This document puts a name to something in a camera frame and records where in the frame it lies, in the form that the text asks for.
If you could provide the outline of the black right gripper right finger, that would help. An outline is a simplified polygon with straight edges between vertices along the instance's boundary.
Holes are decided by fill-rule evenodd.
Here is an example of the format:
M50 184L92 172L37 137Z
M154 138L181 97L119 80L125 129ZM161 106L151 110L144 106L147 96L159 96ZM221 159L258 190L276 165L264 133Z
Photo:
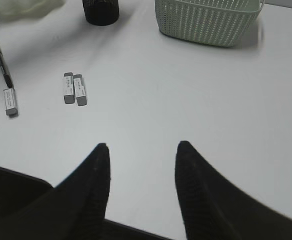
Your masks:
M292 240L292 219L236 187L188 141L177 147L175 185L188 240Z

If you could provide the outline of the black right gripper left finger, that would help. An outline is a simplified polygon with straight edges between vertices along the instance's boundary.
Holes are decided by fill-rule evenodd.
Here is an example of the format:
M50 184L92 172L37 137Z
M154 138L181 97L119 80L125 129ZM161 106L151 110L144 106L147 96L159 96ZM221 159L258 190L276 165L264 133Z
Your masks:
M0 240L98 240L109 191L104 143L56 187L0 167Z

